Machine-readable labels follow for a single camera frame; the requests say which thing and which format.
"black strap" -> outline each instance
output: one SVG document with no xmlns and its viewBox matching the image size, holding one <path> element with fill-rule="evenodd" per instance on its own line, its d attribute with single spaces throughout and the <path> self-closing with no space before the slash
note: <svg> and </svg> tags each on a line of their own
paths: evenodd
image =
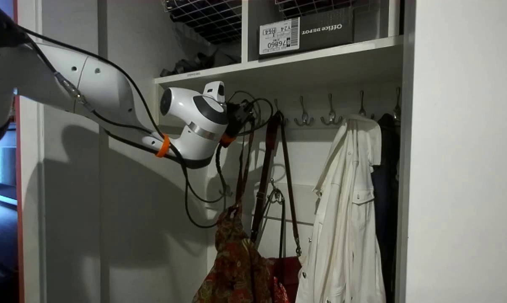
<svg viewBox="0 0 507 303">
<path fill-rule="evenodd" d="M 294 186 L 292 186 L 292 172 L 290 172 L 290 160 L 289 160 L 289 145 L 287 145 L 287 134 L 285 134 L 285 115 L 282 112 L 277 112 L 270 122 L 268 122 L 268 130 L 267 130 L 267 154 L 265 154 L 265 164 L 263 164 L 263 174 L 262 174 L 262 182 L 260 182 L 260 191 L 257 194 L 257 208 L 255 208 L 255 219 L 253 219 L 253 231 L 252 231 L 252 240 L 258 246 L 258 238 L 260 238 L 260 226 L 265 218 L 265 211 L 268 209 L 267 206 L 267 191 L 268 191 L 268 177 L 272 172 L 272 164 L 273 164 L 273 152 L 277 150 L 277 132 L 279 128 L 282 130 L 282 142 L 284 142 L 284 155 L 285 155 L 285 174 L 287 174 L 287 186 L 289 186 L 289 197 L 290 197 L 290 214 L 292 214 L 292 226 L 294 226 L 294 238 L 297 243 L 297 255 L 302 255 L 302 246 L 300 246 L 300 233 L 299 233 L 299 221 L 297 221 L 297 209 L 295 209 L 295 199 L 294 199 Z M 285 235 L 285 199 L 284 209 L 282 209 L 282 238 L 280 238 L 280 255 L 284 248 L 284 235 Z"/>
</svg>

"white closet shelf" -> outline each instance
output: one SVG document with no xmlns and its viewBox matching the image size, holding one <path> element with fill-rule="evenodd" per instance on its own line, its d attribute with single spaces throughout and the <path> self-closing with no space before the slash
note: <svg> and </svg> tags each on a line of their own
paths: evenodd
<svg viewBox="0 0 507 303">
<path fill-rule="evenodd" d="M 157 78 L 156 88 L 203 88 L 226 81 L 233 90 L 304 91 L 371 81 L 401 80 L 401 38 L 385 38 L 273 59 L 250 61 L 198 73 Z"/>
</svg>

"wire shelf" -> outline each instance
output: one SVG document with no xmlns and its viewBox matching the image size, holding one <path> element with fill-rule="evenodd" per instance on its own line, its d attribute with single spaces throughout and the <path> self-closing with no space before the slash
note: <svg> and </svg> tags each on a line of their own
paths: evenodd
<svg viewBox="0 0 507 303">
<path fill-rule="evenodd" d="M 183 22 L 213 44 L 241 38 L 241 0 L 167 0 L 174 22 Z"/>
<path fill-rule="evenodd" d="M 280 14 L 289 19 L 354 6 L 363 0 L 275 0 Z"/>
</svg>

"white coat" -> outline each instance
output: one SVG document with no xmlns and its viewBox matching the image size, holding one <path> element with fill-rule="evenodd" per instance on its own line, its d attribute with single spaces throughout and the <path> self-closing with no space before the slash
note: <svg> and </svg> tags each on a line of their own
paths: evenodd
<svg viewBox="0 0 507 303">
<path fill-rule="evenodd" d="M 317 186 L 314 240 L 302 260 L 297 303 L 386 302 L 371 179 L 380 162 L 380 125 L 348 118 Z"/>
</svg>

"white robotic arm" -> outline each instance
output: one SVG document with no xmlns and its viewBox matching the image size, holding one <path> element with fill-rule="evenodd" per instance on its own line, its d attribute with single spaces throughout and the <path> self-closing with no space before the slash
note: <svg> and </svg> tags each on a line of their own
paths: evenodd
<svg viewBox="0 0 507 303">
<path fill-rule="evenodd" d="M 179 139 L 162 135 L 154 120 L 142 123 L 135 83 L 113 63 L 65 44 L 34 43 L 0 12 L 0 139 L 12 117 L 12 96 L 88 117 L 108 135 L 186 167 L 206 167 L 228 128 L 225 85 L 209 83 L 203 93 L 172 88 L 164 93 L 162 115 L 184 122 Z"/>
</svg>

